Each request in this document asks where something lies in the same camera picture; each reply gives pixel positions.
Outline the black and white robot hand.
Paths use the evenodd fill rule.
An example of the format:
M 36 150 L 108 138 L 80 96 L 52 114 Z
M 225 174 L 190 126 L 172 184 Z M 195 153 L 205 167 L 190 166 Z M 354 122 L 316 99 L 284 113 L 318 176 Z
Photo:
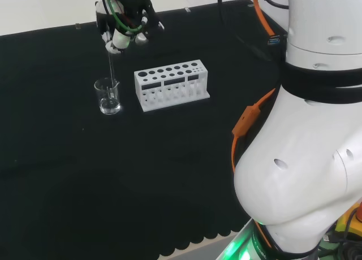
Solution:
M 105 48 L 121 54 L 134 42 L 143 45 L 165 31 L 151 0 L 100 0 L 96 23 Z

